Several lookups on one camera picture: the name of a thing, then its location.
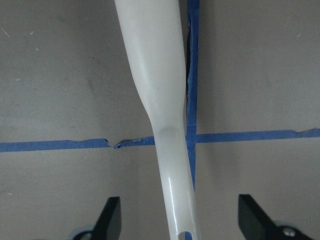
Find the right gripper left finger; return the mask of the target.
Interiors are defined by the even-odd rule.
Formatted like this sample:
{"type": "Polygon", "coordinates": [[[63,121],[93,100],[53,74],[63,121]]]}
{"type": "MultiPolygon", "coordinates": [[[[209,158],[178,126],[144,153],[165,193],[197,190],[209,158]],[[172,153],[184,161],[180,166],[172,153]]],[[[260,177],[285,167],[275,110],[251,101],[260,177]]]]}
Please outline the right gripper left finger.
{"type": "Polygon", "coordinates": [[[70,240],[119,240],[122,230],[121,198],[109,197],[92,228],[80,230],[70,240]]]}

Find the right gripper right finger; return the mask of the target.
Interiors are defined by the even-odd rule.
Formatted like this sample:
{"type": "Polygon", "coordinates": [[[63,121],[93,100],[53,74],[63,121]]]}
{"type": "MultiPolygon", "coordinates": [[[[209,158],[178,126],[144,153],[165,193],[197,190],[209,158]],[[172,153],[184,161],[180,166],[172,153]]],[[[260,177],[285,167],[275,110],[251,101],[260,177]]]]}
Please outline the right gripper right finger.
{"type": "Polygon", "coordinates": [[[310,240],[298,228],[277,225],[250,194],[238,196],[237,221],[246,240],[310,240]]]}

